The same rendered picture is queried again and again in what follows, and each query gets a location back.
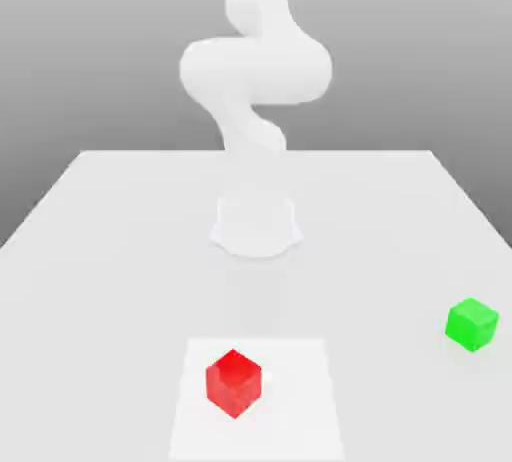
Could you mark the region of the small red cube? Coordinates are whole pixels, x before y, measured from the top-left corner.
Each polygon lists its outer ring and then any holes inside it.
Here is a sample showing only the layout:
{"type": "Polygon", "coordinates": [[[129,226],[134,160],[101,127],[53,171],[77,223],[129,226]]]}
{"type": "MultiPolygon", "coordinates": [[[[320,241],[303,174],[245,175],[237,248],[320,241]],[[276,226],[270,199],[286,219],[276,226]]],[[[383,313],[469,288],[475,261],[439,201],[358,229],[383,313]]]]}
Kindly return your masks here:
{"type": "Polygon", "coordinates": [[[262,368],[231,349],[205,370],[206,397],[233,419],[262,394],[262,368]]]}

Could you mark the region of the small green cube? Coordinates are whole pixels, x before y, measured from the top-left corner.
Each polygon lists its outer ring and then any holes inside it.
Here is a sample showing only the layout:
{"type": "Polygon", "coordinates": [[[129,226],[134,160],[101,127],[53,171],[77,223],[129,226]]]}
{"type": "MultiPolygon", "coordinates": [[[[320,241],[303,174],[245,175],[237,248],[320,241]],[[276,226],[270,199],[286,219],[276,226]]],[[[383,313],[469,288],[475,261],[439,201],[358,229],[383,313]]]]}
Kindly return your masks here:
{"type": "Polygon", "coordinates": [[[467,298],[449,310],[445,334],[466,350],[476,352],[492,341],[498,321],[497,311],[467,298]]]}

